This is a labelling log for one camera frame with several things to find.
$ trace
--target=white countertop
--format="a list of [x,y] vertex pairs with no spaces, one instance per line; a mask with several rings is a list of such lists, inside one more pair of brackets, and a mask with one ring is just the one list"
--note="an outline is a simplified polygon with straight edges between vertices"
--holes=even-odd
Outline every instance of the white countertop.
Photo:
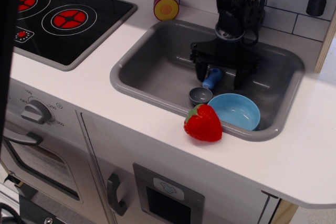
[[[185,155],[204,159],[233,176],[306,208],[336,208],[336,76],[335,62],[320,75],[311,71],[321,43],[290,46],[303,57],[305,74],[284,130],[265,142],[248,142],[223,134],[203,143],[183,130],[184,117],[122,94],[110,84],[116,62],[158,20],[153,0],[125,0],[138,10],[77,68],[63,72],[14,54],[11,77],[60,99],[115,121]],[[178,19],[213,28],[217,15],[181,6]],[[306,40],[263,28],[261,41],[288,47],[287,40]]]

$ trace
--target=red strawberry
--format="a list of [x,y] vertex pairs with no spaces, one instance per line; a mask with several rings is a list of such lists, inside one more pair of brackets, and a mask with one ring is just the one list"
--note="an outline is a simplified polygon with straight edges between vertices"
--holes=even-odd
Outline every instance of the red strawberry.
[[214,109],[199,104],[190,110],[184,121],[185,132],[201,141],[215,142],[222,138],[222,126]]

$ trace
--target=blue bowl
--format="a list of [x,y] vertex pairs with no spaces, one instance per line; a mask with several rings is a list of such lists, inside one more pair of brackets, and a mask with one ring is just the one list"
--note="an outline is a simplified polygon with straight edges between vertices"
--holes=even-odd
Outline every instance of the blue bowl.
[[260,111],[253,101],[240,94],[221,94],[208,103],[219,119],[248,131],[253,131],[260,122]]

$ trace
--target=gray handle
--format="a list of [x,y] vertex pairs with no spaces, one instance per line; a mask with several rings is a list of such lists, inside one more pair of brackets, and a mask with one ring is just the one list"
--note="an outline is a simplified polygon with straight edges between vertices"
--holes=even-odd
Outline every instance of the gray handle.
[[117,189],[119,185],[119,177],[112,173],[107,180],[107,200],[113,211],[116,212],[116,214],[123,216],[127,210],[127,206],[123,201],[118,202]]
[[37,146],[43,140],[41,136],[36,135],[33,132],[29,132],[26,135],[21,135],[14,131],[11,131],[8,128],[4,128],[3,138],[5,140],[11,141],[17,144],[31,145],[31,146]]

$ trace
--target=black stovetop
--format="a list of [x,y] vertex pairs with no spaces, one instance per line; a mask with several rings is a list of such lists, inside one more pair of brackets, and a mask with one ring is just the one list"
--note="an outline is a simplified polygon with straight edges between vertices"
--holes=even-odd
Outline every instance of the black stovetop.
[[17,53],[71,70],[136,9],[120,0],[19,0]]

